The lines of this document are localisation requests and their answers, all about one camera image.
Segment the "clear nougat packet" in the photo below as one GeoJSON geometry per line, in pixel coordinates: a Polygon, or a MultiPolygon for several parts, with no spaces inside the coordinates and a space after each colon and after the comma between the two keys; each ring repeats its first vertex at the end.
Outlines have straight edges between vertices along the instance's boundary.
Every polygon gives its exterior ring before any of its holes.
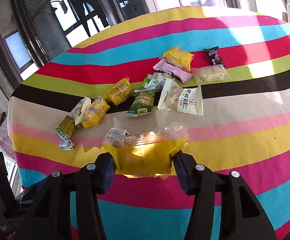
{"type": "Polygon", "coordinates": [[[229,81],[231,77],[222,64],[192,68],[191,72],[197,82],[229,81]]]}

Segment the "colourful striped tablecloth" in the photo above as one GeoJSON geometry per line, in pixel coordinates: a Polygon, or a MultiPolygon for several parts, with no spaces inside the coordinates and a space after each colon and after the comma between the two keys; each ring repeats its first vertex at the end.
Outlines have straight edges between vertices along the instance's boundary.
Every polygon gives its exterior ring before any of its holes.
{"type": "Polygon", "coordinates": [[[72,173],[102,152],[111,128],[130,134],[182,126],[184,151],[213,171],[238,171],[261,202],[279,239],[290,232],[290,24],[255,12],[183,7],[107,28],[27,78],[12,94],[8,135],[23,187],[53,171],[72,173]],[[219,47],[229,82],[201,86],[204,113],[154,108],[126,116],[132,99],[112,107],[100,125],[76,132],[72,151],[59,148],[56,128],[85,96],[102,96],[124,77],[139,89],[162,54],[178,46],[192,68],[210,65],[204,49],[219,47]]]}

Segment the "black red snack packet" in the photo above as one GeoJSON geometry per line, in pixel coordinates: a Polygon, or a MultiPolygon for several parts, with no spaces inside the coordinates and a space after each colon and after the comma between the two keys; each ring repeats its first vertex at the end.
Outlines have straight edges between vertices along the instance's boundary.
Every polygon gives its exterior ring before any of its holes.
{"type": "Polygon", "coordinates": [[[225,62],[219,55],[219,47],[215,46],[212,48],[204,49],[205,54],[209,57],[210,61],[213,65],[222,65],[223,67],[226,66],[225,62]]]}

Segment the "white nut packet red logo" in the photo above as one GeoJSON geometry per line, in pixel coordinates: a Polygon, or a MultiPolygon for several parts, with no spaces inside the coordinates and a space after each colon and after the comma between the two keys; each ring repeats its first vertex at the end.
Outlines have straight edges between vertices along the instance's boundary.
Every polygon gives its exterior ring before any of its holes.
{"type": "Polygon", "coordinates": [[[203,115],[201,86],[182,88],[172,79],[167,79],[161,91],[157,108],[192,115],[203,115]]]}

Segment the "white translucent pastry packet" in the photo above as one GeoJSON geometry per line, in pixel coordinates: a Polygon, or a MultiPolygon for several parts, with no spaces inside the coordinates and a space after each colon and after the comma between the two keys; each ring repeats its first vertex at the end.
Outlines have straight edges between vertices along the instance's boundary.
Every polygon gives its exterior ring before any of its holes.
{"type": "Polygon", "coordinates": [[[76,106],[72,109],[69,116],[74,119],[75,125],[82,122],[87,110],[91,105],[91,99],[89,97],[84,97],[81,99],[76,106]]]}

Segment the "yellow packet on pink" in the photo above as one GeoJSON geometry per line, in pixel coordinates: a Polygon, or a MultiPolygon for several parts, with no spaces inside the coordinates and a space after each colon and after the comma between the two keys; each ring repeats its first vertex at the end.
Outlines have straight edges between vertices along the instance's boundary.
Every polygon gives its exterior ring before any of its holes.
{"type": "Polygon", "coordinates": [[[174,46],[173,48],[164,52],[162,57],[164,57],[168,63],[181,68],[186,72],[191,71],[191,62],[194,58],[194,55],[180,49],[177,46],[174,46]]]}

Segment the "yellow clear cake packet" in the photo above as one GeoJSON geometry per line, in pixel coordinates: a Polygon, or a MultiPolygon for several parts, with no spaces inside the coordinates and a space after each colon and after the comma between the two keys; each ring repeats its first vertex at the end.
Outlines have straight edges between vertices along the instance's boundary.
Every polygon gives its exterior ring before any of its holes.
{"type": "Polygon", "coordinates": [[[107,135],[102,146],[113,156],[121,175],[167,177],[172,173],[172,157],[184,148],[187,140],[187,131],[175,127],[135,135],[107,135]]]}

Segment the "white blue candy packet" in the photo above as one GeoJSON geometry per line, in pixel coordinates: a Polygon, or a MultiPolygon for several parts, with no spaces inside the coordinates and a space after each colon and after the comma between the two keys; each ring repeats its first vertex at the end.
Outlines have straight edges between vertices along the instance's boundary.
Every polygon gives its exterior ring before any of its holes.
{"type": "Polygon", "coordinates": [[[59,143],[59,148],[63,151],[72,151],[75,148],[75,144],[70,140],[63,140],[59,143]]]}

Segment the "green pea snack packet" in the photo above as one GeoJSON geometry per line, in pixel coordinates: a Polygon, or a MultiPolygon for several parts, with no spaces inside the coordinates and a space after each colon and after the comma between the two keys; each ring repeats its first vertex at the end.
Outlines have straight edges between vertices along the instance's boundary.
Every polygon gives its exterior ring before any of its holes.
{"type": "Polygon", "coordinates": [[[80,124],[76,125],[75,120],[67,115],[55,131],[62,140],[69,140],[80,128],[82,128],[82,126],[80,124]]]}

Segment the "light green white packet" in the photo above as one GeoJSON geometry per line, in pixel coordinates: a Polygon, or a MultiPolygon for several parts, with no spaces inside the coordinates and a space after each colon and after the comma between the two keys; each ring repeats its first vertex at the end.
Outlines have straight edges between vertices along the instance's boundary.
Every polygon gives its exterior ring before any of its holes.
{"type": "Polygon", "coordinates": [[[155,87],[157,91],[161,91],[165,85],[166,79],[172,79],[175,81],[174,77],[166,73],[154,73],[153,75],[148,74],[142,82],[141,87],[144,89],[155,87]]]}

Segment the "pink wrapper snack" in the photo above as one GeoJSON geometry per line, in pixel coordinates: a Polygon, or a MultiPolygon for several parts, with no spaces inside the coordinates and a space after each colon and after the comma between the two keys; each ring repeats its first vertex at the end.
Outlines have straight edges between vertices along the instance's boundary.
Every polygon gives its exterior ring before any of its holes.
{"type": "Polygon", "coordinates": [[[161,59],[157,64],[155,64],[153,69],[176,76],[182,81],[182,83],[188,82],[192,77],[192,73],[186,72],[185,70],[182,70],[181,68],[168,63],[165,58],[161,59]]]}

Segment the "dark green snack packet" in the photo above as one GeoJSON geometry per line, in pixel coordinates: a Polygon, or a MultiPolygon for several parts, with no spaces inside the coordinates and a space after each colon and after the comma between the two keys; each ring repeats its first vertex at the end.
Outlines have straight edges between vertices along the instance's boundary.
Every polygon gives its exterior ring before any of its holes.
{"type": "Polygon", "coordinates": [[[151,113],[154,106],[155,87],[134,91],[134,102],[126,113],[126,117],[138,117],[151,113]]]}

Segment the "white blue small packet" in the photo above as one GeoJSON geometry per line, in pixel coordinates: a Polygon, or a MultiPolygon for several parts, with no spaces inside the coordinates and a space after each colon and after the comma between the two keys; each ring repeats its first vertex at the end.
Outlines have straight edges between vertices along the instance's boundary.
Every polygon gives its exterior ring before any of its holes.
{"type": "Polygon", "coordinates": [[[119,135],[129,135],[126,129],[111,128],[105,135],[105,138],[110,139],[119,135]]]}

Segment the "orange bread snack packet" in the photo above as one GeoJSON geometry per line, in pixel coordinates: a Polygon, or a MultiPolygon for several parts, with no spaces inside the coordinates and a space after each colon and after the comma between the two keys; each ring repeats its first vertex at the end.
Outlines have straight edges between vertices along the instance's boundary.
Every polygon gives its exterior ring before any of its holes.
{"type": "Polygon", "coordinates": [[[88,108],[82,126],[84,128],[98,126],[109,109],[110,106],[107,101],[102,96],[97,97],[88,108]]]}

